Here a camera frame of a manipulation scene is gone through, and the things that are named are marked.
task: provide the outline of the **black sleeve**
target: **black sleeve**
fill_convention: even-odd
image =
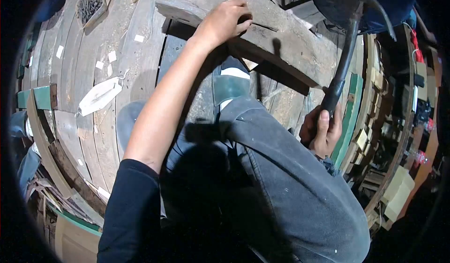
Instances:
[[[156,172],[139,161],[122,160],[106,207],[97,262],[135,261],[142,256],[146,261],[155,259],[160,207]]]

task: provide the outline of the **white face mask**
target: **white face mask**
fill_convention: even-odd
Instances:
[[[115,76],[106,81],[100,82],[89,90],[78,105],[77,114],[86,116],[104,108],[117,96],[117,94],[122,91],[123,80],[125,79],[128,71],[130,71],[130,69],[127,69],[122,77]]]

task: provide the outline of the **hand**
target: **hand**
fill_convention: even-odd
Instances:
[[[341,103],[337,103],[331,124],[329,112],[323,110],[319,113],[319,110],[320,106],[305,116],[305,122],[300,129],[300,138],[303,144],[309,143],[309,149],[317,156],[325,159],[333,152],[342,133],[342,107]]]
[[[239,18],[249,18],[238,24]],[[200,23],[194,36],[209,52],[228,39],[238,36],[250,27],[251,13],[245,0],[228,0],[220,3]]]

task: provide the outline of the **gray jeans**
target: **gray jeans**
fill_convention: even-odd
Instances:
[[[124,148],[137,117],[127,107],[117,120]],[[346,182],[251,97],[231,101],[218,125],[183,127],[161,194],[167,212],[227,221],[268,262],[362,262],[368,253],[366,216]]]

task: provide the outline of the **green paint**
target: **green paint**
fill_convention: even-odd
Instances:
[[[56,213],[58,216],[61,216],[65,218],[67,221],[71,222],[73,225],[90,232],[96,236],[102,236],[102,233],[100,233],[98,230],[100,229],[99,226],[91,224],[89,222],[84,221],[83,219],[80,219],[76,217],[75,215],[70,214],[69,212],[63,210],[64,213],[61,213],[59,210],[54,208],[52,204],[48,204],[49,207],[52,209],[54,213]]]
[[[38,109],[52,109],[50,87],[51,85],[34,88],[34,97],[36,98],[36,107]],[[26,108],[26,102],[28,101],[28,96],[30,96],[30,91],[31,90],[25,90],[17,93],[17,108]]]
[[[352,73],[348,94],[352,94],[354,100],[353,102],[347,102],[344,119],[342,120],[342,134],[331,154],[331,160],[333,160],[336,168],[341,166],[342,160],[347,153],[350,140],[352,139],[353,130],[355,129],[356,119],[358,118],[360,109],[362,90],[363,78],[358,74]]]

